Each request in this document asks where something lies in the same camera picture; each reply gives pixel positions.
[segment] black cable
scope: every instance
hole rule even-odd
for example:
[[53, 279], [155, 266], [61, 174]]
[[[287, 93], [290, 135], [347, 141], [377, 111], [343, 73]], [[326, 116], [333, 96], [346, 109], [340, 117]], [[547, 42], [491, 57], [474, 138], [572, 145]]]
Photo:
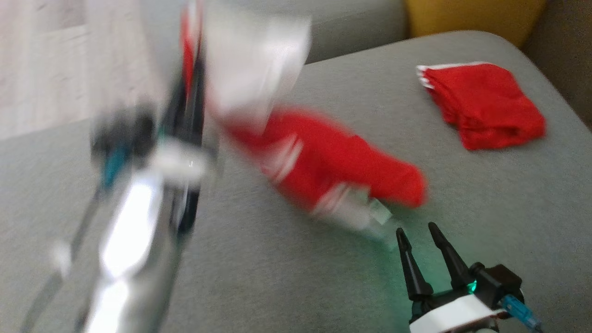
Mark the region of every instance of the black cable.
[[[97, 208], [99, 207], [102, 192], [102, 187], [97, 187], [95, 194], [92, 196], [92, 199], [86, 207], [84, 215], [82, 216], [82, 221], [78, 226], [76, 233], [74, 234], [74, 238], [70, 244], [72, 261], [74, 261], [79, 254], [84, 236], [86, 235], [86, 232], [91, 225], [92, 218], [95, 216]], [[39, 317], [41, 317], [43, 312], [47, 309], [48, 305], [56, 296], [57, 292], [62, 288], [63, 282], [63, 276], [59, 271], [53, 273], [52, 276], [45, 282], [45, 285], [37, 293], [37, 297], [35, 297], [33, 304], [25, 315], [25, 319], [23, 320], [20, 329], [21, 333], [30, 333], [33, 331], [33, 328], [37, 324]]]
[[[204, 101], [205, 101], [205, 75], [204, 61], [198, 57], [193, 67], [193, 82], [189, 90], [189, 98], [185, 105], [185, 112], [179, 113], [175, 128], [176, 136], [183, 141], [195, 146], [202, 146], [204, 135]], [[189, 232], [195, 224], [197, 205], [200, 199], [199, 190], [190, 190], [185, 199], [185, 210], [178, 230], [181, 233]]]

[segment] sofa cushion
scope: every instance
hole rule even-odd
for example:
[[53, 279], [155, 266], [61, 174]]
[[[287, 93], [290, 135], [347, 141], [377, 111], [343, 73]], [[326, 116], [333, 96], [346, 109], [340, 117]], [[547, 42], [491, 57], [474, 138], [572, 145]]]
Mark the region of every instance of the sofa cushion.
[[[512, 71], [548, 121], [546, 138], [501, 151], [466, 151], [418, 83], [415, 65], [475, 60]], [[429, 202], [393, 207], [426, 280], [450, 288], [427, 223], [439, 224], [470, 265], [503, 263], [549, 332], [583, 330], [592, 314], [592, 135], [516, 48], [458, 32], [305, 66], [291, 101], [326, 110], [387, 152], [418, 165]], [[47, 249], [70, 239], [92, 193], [88, 122], [0, 143], [0, 331], [14, 332], [49, 275]], [[202, 194], [162, 332], [407, 332], [398, 253], [314, 222], [242, 158]], [[38, 331], [63, 332], [82, 305], [96, 246], [112, 211], [99, 212]], [[515, 320], [507, 332], [527, 332]]]
[[407, 0], [413, 37], [453, 30], [488, 31], [520, 47], [546, 0]]
[[[308, 63], [370, 49], [407, 37], [403, 0], [226, 1], [249, 11], [312, 16]], [[181, 65], [179, 17], [187, 0], [141, 0], [144, 31], [158, 70], [166, 78]]]

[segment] red towel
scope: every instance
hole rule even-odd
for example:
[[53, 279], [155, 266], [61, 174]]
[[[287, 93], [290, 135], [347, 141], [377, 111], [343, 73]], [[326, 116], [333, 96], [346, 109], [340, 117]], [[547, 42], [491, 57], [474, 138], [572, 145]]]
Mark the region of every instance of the red towel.
[[470, 151], [524, 144], [545, 135], [545, 118], [514, 76], [491, 63], [418, 66], [420, 81]]
[[345, 184], [408, 207], [424, 203], [425, 180], [417, 167], [318, 112], [277, 107], [262, 134], [229, 123], [223, 128], [282, 194], [308, 211], [331, 211]]

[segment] metal arm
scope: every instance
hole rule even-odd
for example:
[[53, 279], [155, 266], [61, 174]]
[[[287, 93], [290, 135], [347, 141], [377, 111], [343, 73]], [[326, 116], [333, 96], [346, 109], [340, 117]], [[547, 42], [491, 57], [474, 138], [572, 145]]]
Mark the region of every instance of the metal arm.
[[[203, 63], [198, 59], [189, 94], [186, 94], [183, 80], [179, 80], [159, 133], [175, 138], [185, 147], [200, 148], [202, 145], [203, 71]], [[79, 332], [147, 333], [159, 330], [168, 308], [185, 239], [194, 225], [200, 194], [199, 187], [167, 180], [167, 173], [159, 161], [171, 162], [171, 156], [163, 157], [159, 148], [157, 145], [134, 172], [106, 233], [99, 253], [99, 277], [77, 327]], [[210, 152], [199, 152], [185, 151], [182, 157], [192, 160], [177, 162], [189, 162], [197, 168], [214, 158]], [[192, 176], [199, 178], [205, 174], [193, 172]]]

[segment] folded red cloth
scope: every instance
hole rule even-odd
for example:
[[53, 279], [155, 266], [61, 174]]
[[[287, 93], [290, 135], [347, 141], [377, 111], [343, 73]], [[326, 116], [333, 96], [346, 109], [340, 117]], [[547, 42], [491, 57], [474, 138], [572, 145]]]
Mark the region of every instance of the folded red cloth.
[[521, 145], [545, 135], [545, 118], [506, 69], [474, 62], [418, 66], [417, 74], [470, 151]]

